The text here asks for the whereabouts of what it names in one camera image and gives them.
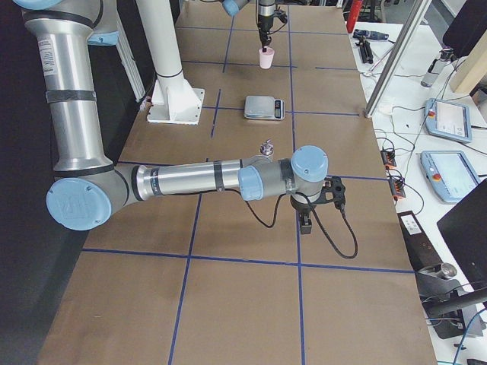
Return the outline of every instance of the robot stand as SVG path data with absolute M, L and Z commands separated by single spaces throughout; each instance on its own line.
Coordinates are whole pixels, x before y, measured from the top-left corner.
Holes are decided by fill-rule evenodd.
M 137 0 L 157 74 L 149 122 L 198 124 L 205 91 L 184 78 L 169 0 Z

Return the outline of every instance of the blue cable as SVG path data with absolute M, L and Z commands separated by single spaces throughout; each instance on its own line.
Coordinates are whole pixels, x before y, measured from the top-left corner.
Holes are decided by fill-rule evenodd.
M 478 311 L 477 313 L 475 313 L 475 315 L 470 320 L 469 324 L 466 325 L 465 332 L 463 333 L 462 339 L 461 339 L 460 343 L 458 344 L 457 352 L 455 353 L 455 358 L 454 358 L 454 361 L 453 361 L 453 365 L 459 365 L 459 364 L 457 364 L 457 358 L 458 358 L 458 355 L 460 354 L 460 350 L 462 349 L 462 346 L 463 346 L 463 341 L 465 341 L 466 334 L 468 333 L 468 331 L 470 329 L 470 326 L 473 323 L 473 320 L 476 317 L 480 316 L 480 313 L 483 313 L 486 310 L 487 310 L 487 308 L 484 308 L 484 309 L 481 309 L 480 311 Z

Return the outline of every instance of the black band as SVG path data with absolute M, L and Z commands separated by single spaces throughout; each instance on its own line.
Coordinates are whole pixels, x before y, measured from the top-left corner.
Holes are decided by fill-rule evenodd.
M 103 17 L 103 0 L 100 0 L 100 10 L 98 11 L 98 16 L 93 22 L 93 28 L 95 28 L 101 21 Z
M 113 163 L 102 167 L 92 167 L 90 169 L 83 169 L 83 170 L 66 170 L 66 171 L 54 170 L 54 176 L 79 177 L 79 176 L 97 175 L 98 173 L 106 173 L 111 170 L 113 170 Z
M 127 201 L 129 200 L 129 196 L 130 196 L 129 184 L 127 183 L 127 180 L 125 180 L 125 177 L 123 177 L 123 175 L 120 173 L 120 171 L 115 170 L 115 173 L 118 176 L 120 176 L 120 179 L 122 179 L 123 183 L 125 184 L 125 188 L 127 189 L 127 197 L 125 199 L 125 203 L 123 203 L 123 205 L 125 206 L 125 204 L 127 204 Z
M 134 168 L 132 169 L 131 183 L 132 183 L 132 191 L 134 192 L 135 198 L 138 201 L 143 202 L 144 199 L 142 199 L 142 197 L 138 193 L 138 187 L 137 187 L 137 171 L 139 167 L 140 166 L 134 166 Z
M 74 100 L 97 101 L 97 95 L 89 90 L 48 90 L 46 99 L 48 104 Z
M 183 72 L 183 69 L 181 68 L 181 71 L 179 71 L 177 74 L 171 75 L 171 76 L 164 76 L 161 74 L 158 74 L 157 72 L 155 73 L 157 76 L 161 76 L 162 78 L 175 78 L 177 75 L 179 75 L 181 72 Z
M 294 194 L 296 192 L 296 182 L 294 181 L 291 161 L 288 158 L 279 160 L 279 166 L 281 167 L 281 179 L 284 181 L 286 194 Z
M 221 161 L 213 163 L 213 173 L 215 174 L 215 187 L 217 192 L 223 192 L 225 186 L 223 184 L 223 171 L 221 170 Z
M 154 195 L 163 195 L 161 187 L 159 186 L 159 168 L 151 170 L 151 188 Z
M 42 10 L 42 11 L 29 11 L 24 13 L 24 22 L 33 21 L 34 19 L 58 19 L 61 21 L 74 21 L 75 23 L 80 23 L 94 28 L 93 22 L 87 17 L 82 17 L 81 15 L 76 15 L 72 13 L 65 13 L 64 11 L 52 11 L 52 10 Z

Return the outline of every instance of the blue framed tablet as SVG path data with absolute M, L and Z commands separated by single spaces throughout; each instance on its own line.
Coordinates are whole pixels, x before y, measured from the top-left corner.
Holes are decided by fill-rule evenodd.
M 434 192 L 446 203 L 458 203 L 480 184 L 462 151 L 423 151 L 421 165 Z
M 426 129 L 430 135 L 437 135 L 462 143 L 472 141 L 468 106 L 430 99 L 426 102 L 425 118 Z

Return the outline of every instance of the white table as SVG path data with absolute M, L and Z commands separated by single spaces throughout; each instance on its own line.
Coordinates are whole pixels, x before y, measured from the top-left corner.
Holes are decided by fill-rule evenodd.
M 357 23 L 356 25 L 356 28 L 358 29 L 376 30 L 381 33 L 388 33 L 390 35 L 389 39 L 392 41 L 397 39 L 401 27 L 401 24 Z M 357 40 L 350 37 L 350 41 L 358 70 L 360 72 L 368 71 L 371 65 L 361 63 L 360 53 L 358 47 L 355 45 Z M 387 41 L 371 41 L 374 61 L 377 61 L 384 55 L 391 46 L 392 43 Z M 396 70 L 396 75 L 423 75 L 426 73 L 431 61 L 438 54 L 440 49 L 441 45 L 435 38 L 430 27 L 425 25 L 420 26 L 416 31 L 412 44 L 406 50 L 406 54 Z M 382 72 L 386 60 L 387 58 L 374 69 L 374 73 Z M 419 134 L 406 175 L 406 183 L 416 189 L 425 200 L 425 207 L 416 217 L 443 261 L 452 263 L 459 268 L 436 225 L 436 222 L 452 209 L 453 205 L 443 203 L 436 196 L 431 185 L 425 178 L 425 174 L 422 172 L 419 154 L 424 150 L 461 150 L 465 152 L 467 158 L 478 174 L 487 173 L 487 157 L 454 141 L 429 135 L 425 128 L 421 129 L 425 112 L 423 109 L 416 112 L 398 108 L 392 110 L 393 106 L 404 106 L 410 109 L 418 109 L 425 105 L 427 99 L 438 97 L 438 93 L 445 85 L 445 81 L 452 71 L 452 65 L 445 67 L 431 88 L 422 87 L 420 85 L 422 77 L 393 77 L 393 80 L 387 89 L 386 96 L 381 101 L 378 111 L 374 114 L 372 120 L 374 128 L 376 129 L 376 136 L 389 138 L 394 143 L 396 149 L 405 148 L 410 150 L 412 145 L 393 134 L 393 123 L 395 132 L 410 141 L 414 141 Z M 376 75 L 375 77 L 376 78 L 365 77 L 364 75 L 361 76 L 362 87 L 367 100 L 369 99 L 380 75 Z M 462 96 L 464 96 L 464 94 L 455 94 L 451 91 L 449 86 L 446 87 L 444 93 L 445 100 Z M 457 100 L 457 102 L 469 106 L 472 125 L 487 126 L 487 123 L 485 123 L 485 120 L 482 118 L 480 112 L 468 95 Z M 378 139 L 377 143 L 380 148 L 383 144 L 385 148 L 390 147 L 388 141 L 384 142 L 384 140 Z M 470 143 L 469 146 L 487 152 L 487 131 L 474 129 L 473 142 Z M 409 155 L 410 153 L 406 153 L 405 151 L 396 152 L 397 169 L 402 174 L 406 172 Z M 417 212 L 421 206 L 422 202 L 418 195 L 406 187 L 406 198 L 397 202 L 396 211 L 398 213 L 402 211 Z M 465 278 L 461 270 L 459 270 L 456 279 L 461 284 L 468 283 L 468 280 Z M 465 288 L 466 290 L 472 290 L 469 286 Z M 487 316 L 485 313 L 483 314 L 482 317 L 485 321 Z M 439 361 L 453 361 L 456 351 L 453 344 L 457 344 L 460 341 L 460 337 L 442 340 L 436 335 L 433 328 L 430 328 L 429 330 L 437 359 Z M 467 358 L 487 360 L 487 330 L 484 331 L 483 337 L 468 337 L 465 340 L 464 345 L 467 349 L 460 352 L 460 356 L 457 360 L 458 363 L 466 363 Z

